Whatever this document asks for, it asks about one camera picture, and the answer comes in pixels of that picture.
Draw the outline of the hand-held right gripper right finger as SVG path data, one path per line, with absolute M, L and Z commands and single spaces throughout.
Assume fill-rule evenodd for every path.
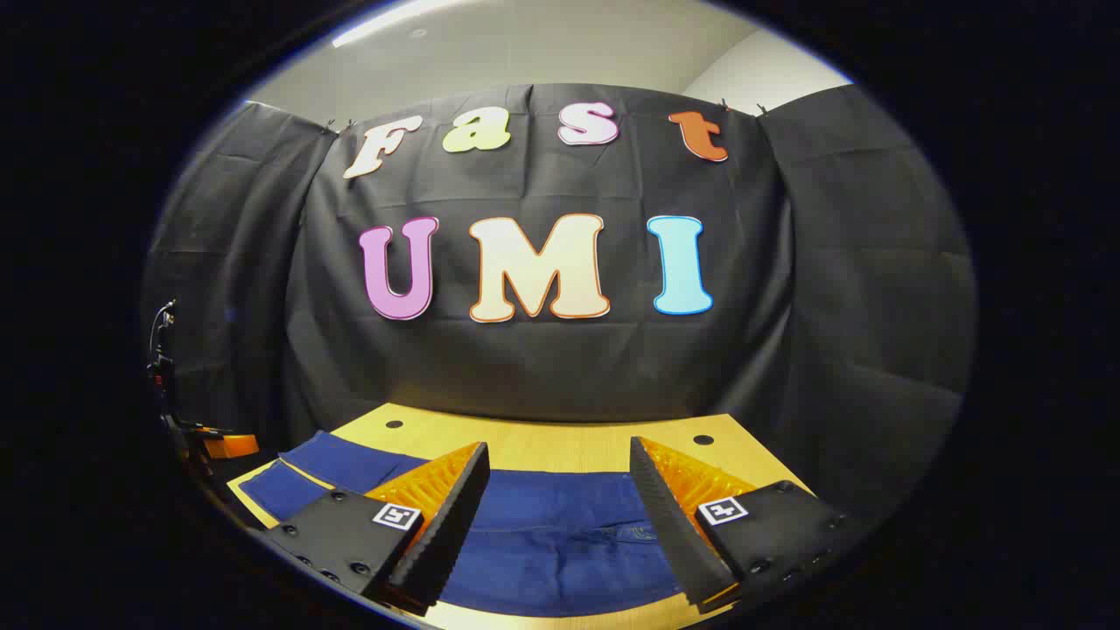
M 690 605 L 760 606 L 823 573 L 860 538 L 856 519 L 788 479 L 754 487 L 633 436 L 629 474 Z

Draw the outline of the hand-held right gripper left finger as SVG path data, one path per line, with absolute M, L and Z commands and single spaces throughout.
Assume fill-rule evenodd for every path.
M 444 594 L 491 478 L 469 443 L 367 492 L 326 489 L 264 545 L 360 597 L 427 613 Z

